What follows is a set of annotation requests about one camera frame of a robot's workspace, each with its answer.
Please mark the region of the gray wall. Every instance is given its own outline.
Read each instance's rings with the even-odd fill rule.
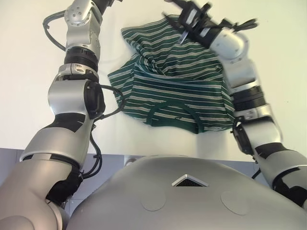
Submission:
[[[13,169],[15,163],[19,161],[22,150],[0,149],[0,185]],[[103,155],[102,169],[96,176],[86,179],[80,186],[79,190],[73,195],[66,205],[66,211],[71,215],[74,209],[87,198],[95,189],[102,185],[110,176],[116,173],[124,166],[123,155]],[[238,161],[216,161],[230,166],[239,172],[251,177],[257,170],[258,166],[252,162]],[[88,154],[84,164],[84,171],[91,169],[94,163],[93,155]],[[268,185],[262,174],[257,179],[260,183]]]

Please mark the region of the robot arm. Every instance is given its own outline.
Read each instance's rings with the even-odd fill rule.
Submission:
[[[48,92],[55,120],[33,137],[0,187],[2,230],[66,228],[63,207],[83,180],[80,169],[93,124],[105,110],[98,35],[102,14],[113,1],[75,0],[65,11],[66,57]]]
[[[183,9],[179,22],[166,18],[179,31],[180,25],[185,28],[180,42],[190,35],[215,52],[223,65],[235,107],[232,132],[240,150],[254,157],[273,190],[307,210],[307,159],[283,146],[281,131],[265,101],[256,68],[248,58],[248,39],[238,33],[256,27],[256,20],[232,25],[224,19],[216,24],[207,14],[209,4],[199,9],[192,1],[173,2]]]

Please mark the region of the green striped underwear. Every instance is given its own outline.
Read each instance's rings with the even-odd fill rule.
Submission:
[[[196,134],[232,126],[233,104],[212,51],[189,39],[178,44],[181,34],[165,19],[121,32],[136,54],[108,78],[127,100],[124,113]]]

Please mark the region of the striped cloth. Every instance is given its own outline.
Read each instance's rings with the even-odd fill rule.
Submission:
[[[154,127],[193,133],[232,126],[222,65],[210,50],[189,39],[178,44],[181,35],[165,19],[124,28],[122,35],[137,54],[108,78],[127,99],[124,113]]]

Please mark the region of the black rubber joint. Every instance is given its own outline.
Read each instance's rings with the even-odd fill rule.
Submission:
[[[266,104],[264,94],[260,86],[255,86],[248,90],[236,92],[233,94],[233,98],[236,111],[253,109]]]
[[[81,64],[98,71],[98,59],[95,54],[83,47],[72,47],[66,52],[64,64]]]

